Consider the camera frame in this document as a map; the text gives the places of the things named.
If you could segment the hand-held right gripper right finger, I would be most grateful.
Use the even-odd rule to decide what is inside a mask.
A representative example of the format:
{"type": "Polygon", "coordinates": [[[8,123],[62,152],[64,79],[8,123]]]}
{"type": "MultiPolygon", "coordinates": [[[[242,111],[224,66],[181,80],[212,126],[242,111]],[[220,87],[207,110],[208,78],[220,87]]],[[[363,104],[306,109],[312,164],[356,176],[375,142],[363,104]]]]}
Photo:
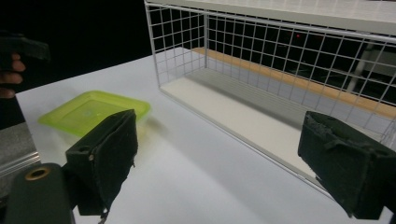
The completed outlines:
{"type": "Polygon", "coordinates": [[[298,156],[350,217],[396,220],[396,152],[343,121],[308,111],[298,156]]]}

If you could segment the white wire mesh rack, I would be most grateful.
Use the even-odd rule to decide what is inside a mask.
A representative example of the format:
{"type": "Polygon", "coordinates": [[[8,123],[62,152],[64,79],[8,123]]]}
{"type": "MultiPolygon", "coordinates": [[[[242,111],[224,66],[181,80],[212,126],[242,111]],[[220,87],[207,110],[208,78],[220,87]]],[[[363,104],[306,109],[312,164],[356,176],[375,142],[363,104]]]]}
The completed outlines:
{"type": "Polygon", "coordinates": [[[278,166],[315,182],[297,154],[307,111],[396,150],[396,117],[376,115],[193,51],[212,49],[396,106],[396,0],[144,0],[160,90],[278,166]]]}

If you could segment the green plastic tray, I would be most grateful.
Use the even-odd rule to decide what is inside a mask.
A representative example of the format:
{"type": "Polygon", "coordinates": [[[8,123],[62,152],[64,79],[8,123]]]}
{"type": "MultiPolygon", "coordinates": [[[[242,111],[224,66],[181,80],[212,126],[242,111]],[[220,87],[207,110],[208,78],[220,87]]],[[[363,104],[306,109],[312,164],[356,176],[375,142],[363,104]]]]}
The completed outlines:
{"type": "Polygon", "coordinates": [[[150,111],[148,102],[105,91],[86,91],[42,115],[38,122],[82,137],[101,121],[115,113],[133,109],[136,119],[150,111]]]}

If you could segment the wooden board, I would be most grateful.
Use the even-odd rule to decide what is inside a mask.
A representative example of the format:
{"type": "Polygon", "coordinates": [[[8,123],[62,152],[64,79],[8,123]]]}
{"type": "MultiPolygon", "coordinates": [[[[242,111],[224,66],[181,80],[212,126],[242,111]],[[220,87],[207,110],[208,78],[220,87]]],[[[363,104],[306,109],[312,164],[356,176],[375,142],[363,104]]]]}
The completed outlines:
{"type": "Polygon", "coordinates": [[[250,72],[257,73],[286,84],[290,84],[293,87],[297,87],[306,91],[311,91],[313,93],[329,97],[338,102],[365,109],[369,112],[373,112],[376,115],[381,115],[390,119],[396,117],[396,106],[394,105],[379,103],[369,98],[358,96],[350,92],[341,91],[336,88],[326,86],[324,84],[319,84],[318,82],[308,80],[307,78],[297,77],[295,75],[280,72],[273,68],[242,60],[224,53],[214,51],[212,49],[194,48],[193,51],[208,56],[211,59],[223,63],[228,63],[239,68],[247,69],[250,72]]]}

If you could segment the metal stand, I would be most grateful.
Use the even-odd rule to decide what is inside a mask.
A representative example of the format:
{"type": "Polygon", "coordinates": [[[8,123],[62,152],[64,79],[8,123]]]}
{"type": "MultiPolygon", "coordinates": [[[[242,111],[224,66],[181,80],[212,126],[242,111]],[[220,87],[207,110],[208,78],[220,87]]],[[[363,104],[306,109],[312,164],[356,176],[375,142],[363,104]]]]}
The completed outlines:
{"type": "Polygon", "coordinates": [[[374,45],[373,44],[368,44],[365,48],[365,50],[363,51],[362,55],[361,55],[361,59],[359,60],[354,75],[352,76],[348,86],[347,86],[347,91],[348,92],[353,92],[358,80],[361,77],[361,74],[365,68],[366,65],[366,60],[368,60],[371,57],[372,51],[373,51],[374,45]]]}

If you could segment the grey metal rail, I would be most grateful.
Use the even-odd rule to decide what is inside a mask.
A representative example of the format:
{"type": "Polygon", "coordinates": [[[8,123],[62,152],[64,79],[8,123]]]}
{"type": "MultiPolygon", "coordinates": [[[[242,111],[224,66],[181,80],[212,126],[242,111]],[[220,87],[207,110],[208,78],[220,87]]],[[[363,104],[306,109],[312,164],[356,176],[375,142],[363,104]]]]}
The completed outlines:
{"type": "Polygon", "coordinates": [[[0,130],[0,177],[40,162],[26,123],[0,130]]]}

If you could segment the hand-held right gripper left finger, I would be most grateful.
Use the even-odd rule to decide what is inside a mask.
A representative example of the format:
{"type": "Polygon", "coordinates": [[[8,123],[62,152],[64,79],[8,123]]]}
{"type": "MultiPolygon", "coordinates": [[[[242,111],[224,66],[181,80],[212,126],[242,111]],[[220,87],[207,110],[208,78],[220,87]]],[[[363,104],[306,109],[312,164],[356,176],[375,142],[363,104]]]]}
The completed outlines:
{"type": "Polygon", "coordinates": [[[83,216],[106,216],[134,166],[138,141],[132,109],[106,117],[66,152],[71,205],[83,216]]]}

